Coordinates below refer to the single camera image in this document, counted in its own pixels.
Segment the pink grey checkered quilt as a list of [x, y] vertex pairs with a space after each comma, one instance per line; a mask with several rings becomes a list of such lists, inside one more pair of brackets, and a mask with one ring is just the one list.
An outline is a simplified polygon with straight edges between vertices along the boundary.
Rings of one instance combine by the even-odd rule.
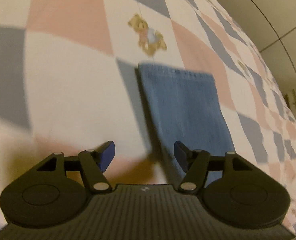
[[217, 0], [0, 0], [0, 194], [53, 152], [109, 140], [112, 184], [165, 183], [142, 62], [213, 75], [237, 153], [289, 191], [296, 233], [296, 120]]

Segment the blue denim jeans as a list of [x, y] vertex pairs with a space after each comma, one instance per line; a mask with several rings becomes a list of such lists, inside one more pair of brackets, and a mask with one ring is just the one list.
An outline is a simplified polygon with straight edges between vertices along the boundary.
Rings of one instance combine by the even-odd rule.
[[178, 187], [186, 175], [174, 156], [176, 141], [214, 156], [235, 151], [211, 74], [145, 62], [139, 64], [138, 77], [169, 183]]

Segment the white wardrobe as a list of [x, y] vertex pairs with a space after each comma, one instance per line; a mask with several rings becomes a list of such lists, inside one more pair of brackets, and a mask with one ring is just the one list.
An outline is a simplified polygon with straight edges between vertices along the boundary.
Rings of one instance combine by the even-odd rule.
[[296, 0], [217, 0], [252, 39], [283, 93], [296, 91]]

